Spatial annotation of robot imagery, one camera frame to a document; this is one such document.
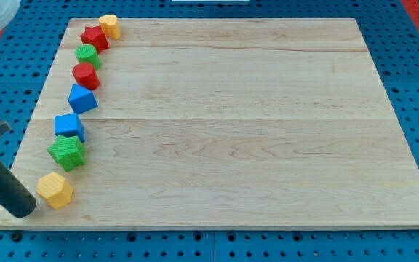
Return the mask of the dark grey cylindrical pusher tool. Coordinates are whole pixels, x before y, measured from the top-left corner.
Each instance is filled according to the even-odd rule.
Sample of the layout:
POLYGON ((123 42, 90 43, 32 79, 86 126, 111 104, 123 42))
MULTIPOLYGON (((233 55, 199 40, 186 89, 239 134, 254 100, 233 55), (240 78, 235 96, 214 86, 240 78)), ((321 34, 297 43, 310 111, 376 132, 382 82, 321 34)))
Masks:
POLYGON ((34 196, 1 161, 0 205, 16 218, 30 215, 36 207, 34 196))

